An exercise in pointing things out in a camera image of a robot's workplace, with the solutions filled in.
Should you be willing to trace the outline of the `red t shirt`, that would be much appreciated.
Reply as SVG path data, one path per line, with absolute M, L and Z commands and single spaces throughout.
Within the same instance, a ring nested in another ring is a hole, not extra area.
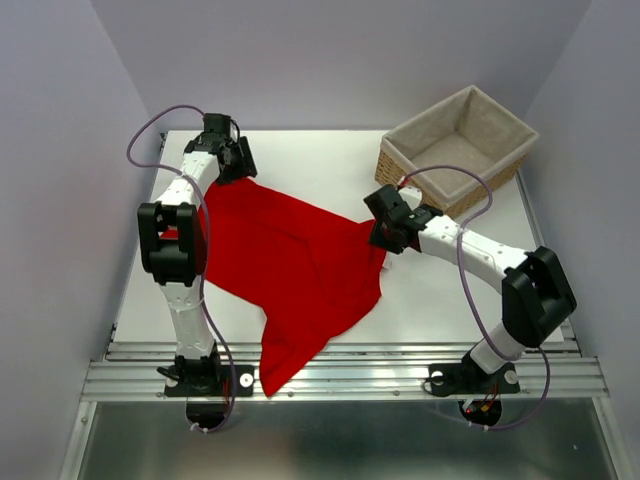
M 274 395 L 381 297 L 386 253 L 357 223 L 245 178 L 213 185 L 199 213 L 212 227 L 208 282 L 266 315 L 259 375 Z

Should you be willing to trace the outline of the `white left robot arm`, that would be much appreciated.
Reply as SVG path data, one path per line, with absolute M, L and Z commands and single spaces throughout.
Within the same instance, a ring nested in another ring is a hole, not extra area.
M 232 373 L 223 364 L 204 304 L 206 235 L 199 216 L 213 185 L 257 175 L 248 139 L 202 133 L 189 141 L 179 169 L 153 202 L 137 211 L 143 269 L 159 285 L 171 315 L 177 347 L 174 363 L 161 367 L 167 396 L 228 396 Z

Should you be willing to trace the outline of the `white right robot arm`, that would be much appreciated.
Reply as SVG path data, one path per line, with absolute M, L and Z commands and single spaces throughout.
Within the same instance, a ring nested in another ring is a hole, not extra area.
M 384 185 L 364 200 L 374 217 L 369 242 L 401 254 L 411 248 L 457 266 L 501 296 L 502 315 L 459 363 L 443 364 L 433 392 L 482 390 L 500 369 L 540 347 L 576 310 L 577 300 L 551 249 L 510 247 L 468 230 L 441 210 L 420 204 L 413 190 Z

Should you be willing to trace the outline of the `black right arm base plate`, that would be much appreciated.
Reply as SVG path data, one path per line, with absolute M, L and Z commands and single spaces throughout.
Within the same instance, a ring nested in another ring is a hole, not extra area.
M 486 393 L 516 394 L 519 377 L 513 363 L 506 363 L 495 373 L 487 374 L 479 367 L 463 363 L 437 363 L 428 366 L 422 388 L 435 397 L 480 396 Z

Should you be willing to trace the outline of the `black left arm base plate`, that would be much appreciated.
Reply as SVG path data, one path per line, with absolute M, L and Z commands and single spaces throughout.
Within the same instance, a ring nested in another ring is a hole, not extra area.
M 159 367 L 158 372 L 164 376 L 165 386 L 163 395 L 169 398 L 188 397 L 217 397 L 230 398 L 232 394 L 232 374 L 229 365 L 220 367 L 220 374 L 216 376 L 196 375 L 180 378 L 172 372 L 171 367 Z M 238 385 L 235 396 L 251 397 L 254 392 L 255 367 L 253 365 L 235 365 Z

